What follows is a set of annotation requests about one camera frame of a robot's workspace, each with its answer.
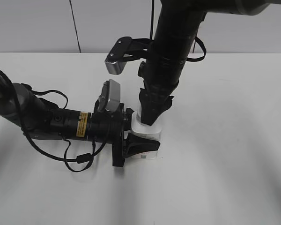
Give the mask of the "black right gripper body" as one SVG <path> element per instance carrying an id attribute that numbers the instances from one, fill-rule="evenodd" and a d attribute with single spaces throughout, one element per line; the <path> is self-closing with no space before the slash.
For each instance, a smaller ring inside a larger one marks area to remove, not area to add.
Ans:
<path id="1" fill-rule="evenodd" d="M 144 88 L 140 90 L 141 103 L 166 103 L 179 83 L 185 65 L 185 52 L 166 50 L 164 52 L 142 51 L 139 57 L 145 59 L 139 76 Z"/>

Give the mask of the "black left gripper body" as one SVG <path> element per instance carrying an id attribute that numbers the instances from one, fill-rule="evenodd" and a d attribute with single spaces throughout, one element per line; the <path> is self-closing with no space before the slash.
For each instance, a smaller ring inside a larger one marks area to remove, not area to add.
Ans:
<path id="1" fill-rule="evenodd" d="M 94 112 L 91 116 L 90 139 L 92 142 L 101 143 L 92 155 L 97 156 L 106 144 L 112 145 L 112 166 L 123 167 L 124 145 L 124 104 L 119 104 L 115 112 L 99 112 L 99 101 L 96 101 Z"/>

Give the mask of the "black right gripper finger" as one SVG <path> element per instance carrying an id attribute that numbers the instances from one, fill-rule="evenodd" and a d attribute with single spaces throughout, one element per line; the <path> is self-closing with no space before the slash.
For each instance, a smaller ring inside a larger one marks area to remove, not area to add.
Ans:
<path id="1" fill-rule="evenodd" d="M 173 96 L 140 89 L 139 100 L 141 105 L 141 123 L 153 125 L 159 116 L 172 106 Z"/>

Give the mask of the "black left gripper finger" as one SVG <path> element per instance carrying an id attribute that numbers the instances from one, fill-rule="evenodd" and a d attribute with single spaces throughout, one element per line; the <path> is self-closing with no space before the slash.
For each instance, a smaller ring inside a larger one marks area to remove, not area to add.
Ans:
<path id="1" fill-rule="evenodd" d="M 129 133 L 126 138 L 126 158 L 156 158 L 160 142 Z"/>
<path id="2" fill-rule="evenodd" d="M 131 109 L 131 108 L 126 108 L 125 109 L 125 117 L 127 118 L 127 119 L 130 119 L 131 117 L 132 117 L 132 114 L 134 113 L 134 110 L 133 109 Z"/>

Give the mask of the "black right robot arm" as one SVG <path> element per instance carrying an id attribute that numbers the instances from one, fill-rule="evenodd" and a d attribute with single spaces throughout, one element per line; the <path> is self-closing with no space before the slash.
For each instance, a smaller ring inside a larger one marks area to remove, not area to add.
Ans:
<path id="1" fill-rule="evenodd" d="M 140 121 L 153 125 L 172 106 L 174 89 L 188 59 L 192 43 L 207 13 L 254 16 L 268 0 L 163 0 L 150 57 L 140 64 Z"/>

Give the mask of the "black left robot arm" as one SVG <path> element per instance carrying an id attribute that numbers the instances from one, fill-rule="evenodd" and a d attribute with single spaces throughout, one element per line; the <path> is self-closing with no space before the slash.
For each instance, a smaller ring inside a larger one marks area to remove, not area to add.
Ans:
<path id="1" fill-rule="evenodd" d="M 133 130 L 134 111 L 120 102 L 120 85 L 114 80 L 104 82 L 93 112 L 60 108 L 44 99 L 45 92 L 34 91 L 24 83 L 13 83 L 0 70 L 0 116 L 19 126 L 29 143 L 35 140 L 72 140 L 92 143 L 92 152 L 76 158 L 57 157 L 40 150 L 41 154 L 65 163 L 86 164 L 107 144 L 112 145 L 112 164 L 123 167 L 127 158 L 155 152 L 160 142 L 137 136 Z"/>

